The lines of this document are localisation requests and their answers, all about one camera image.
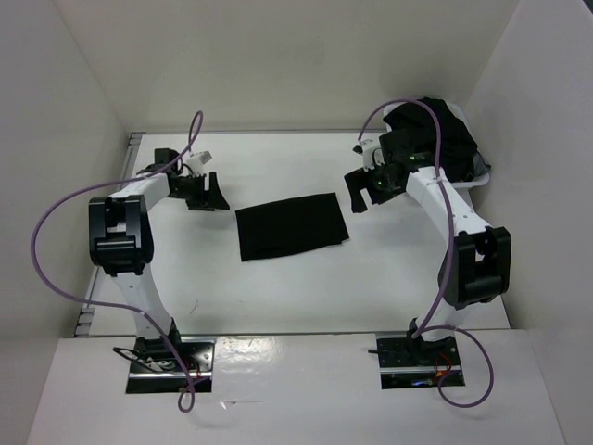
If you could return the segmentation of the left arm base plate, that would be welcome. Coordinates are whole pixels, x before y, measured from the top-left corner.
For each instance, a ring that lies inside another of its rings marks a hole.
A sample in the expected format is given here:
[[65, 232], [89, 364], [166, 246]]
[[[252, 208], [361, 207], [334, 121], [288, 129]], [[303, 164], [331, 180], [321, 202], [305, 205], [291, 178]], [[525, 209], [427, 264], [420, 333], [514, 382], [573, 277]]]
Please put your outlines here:
[[[185, 372], [167, 348], [152, 355], [141, 350], [137, 338], [133, 348], [113, 347], [112, 351], [129, 364], [127, 394], [179, 393], [187, 387]], [[196, 393], [210, 393], [214, 367], [213, 337], [182, 337], [178, 352], [189, 372]]]

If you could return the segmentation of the black skirt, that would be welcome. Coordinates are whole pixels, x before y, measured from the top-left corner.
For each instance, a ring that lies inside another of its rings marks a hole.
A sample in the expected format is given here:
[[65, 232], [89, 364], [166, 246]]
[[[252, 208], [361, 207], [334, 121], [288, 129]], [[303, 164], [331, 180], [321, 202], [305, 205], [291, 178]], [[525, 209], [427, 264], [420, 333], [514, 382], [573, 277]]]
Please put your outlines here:
[[349, 240], [334, 192], [244, 208], [235, 216], [241, 261], [276, 259]]

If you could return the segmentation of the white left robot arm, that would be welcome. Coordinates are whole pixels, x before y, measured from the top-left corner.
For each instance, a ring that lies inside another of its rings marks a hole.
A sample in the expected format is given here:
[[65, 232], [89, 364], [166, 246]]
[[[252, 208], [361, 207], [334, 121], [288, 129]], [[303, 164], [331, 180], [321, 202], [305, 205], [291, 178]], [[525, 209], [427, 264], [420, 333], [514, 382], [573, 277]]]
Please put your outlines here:
[[205, 172], [207, 151], [186, 160], [170, 148], [154, 150], [154, 162], [123, 188], [89, 202], [89, 248], [92, 263], [111, 277], [124, 304], [132, 307], [138, 359], [152, 359], [163, 370], [179, 367], [184, 347], [173, 317], [158, 293], [151, 262], [155, 242], [149, 211], [164, 198], [180, 199], [189, 210], [228, 210], [216, 172]]

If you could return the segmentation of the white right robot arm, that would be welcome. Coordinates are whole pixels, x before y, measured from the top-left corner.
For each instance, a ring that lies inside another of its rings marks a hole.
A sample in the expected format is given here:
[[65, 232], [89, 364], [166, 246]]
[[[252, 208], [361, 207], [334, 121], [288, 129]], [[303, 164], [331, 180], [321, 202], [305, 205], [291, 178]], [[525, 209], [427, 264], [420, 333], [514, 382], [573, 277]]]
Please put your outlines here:
[[362, 157], [362, 165], [345, 177], [353, 212], [366, 211], [364, 194], [376, 205], [406, 195], [445, 239], [435, 301], [410, 322], [407, 333], [406, 353], [417, 364], [430, 362], [454, 328], [504, 294], [510, 284], [510, 232], [491, 225], [463, 199], [448, 179], [442, 138], [435, 143], [435, 149], [424, 149], [407, 131], [359, 140], [353, 150]]

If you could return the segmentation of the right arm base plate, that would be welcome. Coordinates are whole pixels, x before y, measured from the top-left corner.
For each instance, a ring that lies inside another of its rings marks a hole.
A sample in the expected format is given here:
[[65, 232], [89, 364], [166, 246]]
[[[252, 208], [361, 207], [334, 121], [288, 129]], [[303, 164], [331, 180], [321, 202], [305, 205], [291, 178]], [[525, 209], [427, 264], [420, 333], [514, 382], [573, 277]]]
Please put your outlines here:
[[454, 337], [428, 344], [410, 336], [379, 336], [368, 353], [377, 358], [382, 389], [463, 387], [461, 358]]

